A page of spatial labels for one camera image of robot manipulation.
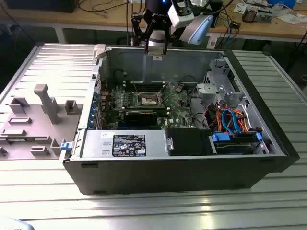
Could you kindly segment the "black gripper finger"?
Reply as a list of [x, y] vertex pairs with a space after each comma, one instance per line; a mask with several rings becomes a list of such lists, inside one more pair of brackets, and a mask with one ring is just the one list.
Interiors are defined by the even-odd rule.
[[180, 27], [180, 28], [175, 29], [174, 33], [171, 34], [170, 28], [171, 28], [171, 24], [164, 23], [163, 29], [164, 29], [164, 34], [165, 34], [165, 45], [164, 45], [163, 54], [167, 53], [168, 44], [174, 43], [174, 42], [176, 43], [180, 39], [180, 37], [182, 36], [185, 30], [185, 27]]
[[[140, 22], [144, 20], [147, 24], [145, 31], [140, 29]], [[133, 13], [131, 16], [132, 26], [135, 32], [135, 40], [138, 44], [145, 42], [145, 53], [148, 53], [149, 38], [154, 30], [153, 13], [149, 9], [145, 9], [142, 13]]]

